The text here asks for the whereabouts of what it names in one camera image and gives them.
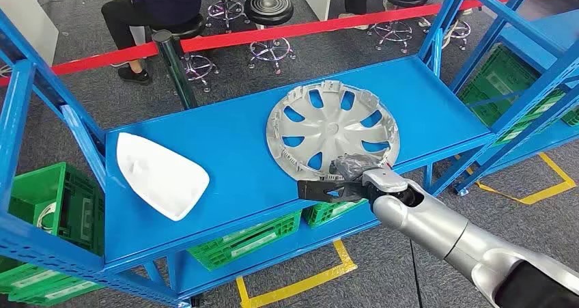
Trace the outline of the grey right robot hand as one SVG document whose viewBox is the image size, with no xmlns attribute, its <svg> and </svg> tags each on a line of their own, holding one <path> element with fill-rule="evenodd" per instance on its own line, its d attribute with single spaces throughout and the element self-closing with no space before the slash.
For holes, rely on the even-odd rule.
<svg viewBox="0 0 579 308">
<path fill-rule="evenodd" d="M 385 166 L 384 162 L 373 156 L 343 154 L 330 163 L 329 172 L 341 176 L 345 181 L 354 181 L 359 179 L 365 171 Z"/>
</svg>

